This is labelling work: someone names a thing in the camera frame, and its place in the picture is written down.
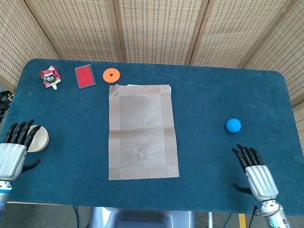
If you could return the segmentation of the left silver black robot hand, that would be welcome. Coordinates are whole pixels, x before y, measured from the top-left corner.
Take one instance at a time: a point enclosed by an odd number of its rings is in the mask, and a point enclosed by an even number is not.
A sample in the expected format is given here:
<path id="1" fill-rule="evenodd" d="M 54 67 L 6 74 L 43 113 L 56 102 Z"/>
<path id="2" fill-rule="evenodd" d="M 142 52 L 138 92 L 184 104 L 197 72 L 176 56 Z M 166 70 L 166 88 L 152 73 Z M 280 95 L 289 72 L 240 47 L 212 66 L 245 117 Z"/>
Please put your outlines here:
<path id="1" fill-rule="evenodd" d="M 41 159 L 36 159 L 33 163 L 25 164 L 25 158 L 31 142 L 40 129 L 37 125 L 30 130 L 34 120 L 13 123 L 7 130 L 3 142 L 0 144 L 0 181 L 12 182 L 21 173 L 36 168 Z"/>

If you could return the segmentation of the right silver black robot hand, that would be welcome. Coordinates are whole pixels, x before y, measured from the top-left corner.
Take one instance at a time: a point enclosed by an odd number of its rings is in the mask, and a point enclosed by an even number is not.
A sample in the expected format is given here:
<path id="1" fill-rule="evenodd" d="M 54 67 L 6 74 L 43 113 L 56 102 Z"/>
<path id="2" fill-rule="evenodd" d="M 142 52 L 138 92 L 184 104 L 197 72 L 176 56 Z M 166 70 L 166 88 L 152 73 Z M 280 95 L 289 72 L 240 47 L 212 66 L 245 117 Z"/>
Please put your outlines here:
<path id="1" fill-rule="evenodd" d="M 232 152 L 245 173 L 249 186 L 242 187 L 237 183 L 233 184 L 235 190 L 252 195 L 259 202 L 266 202 L 276 199 L 279 194 L 277 185 L 269 168 L 263 163 L 259 152 L 254 148 L 248 148 L 237 144 Z"/>

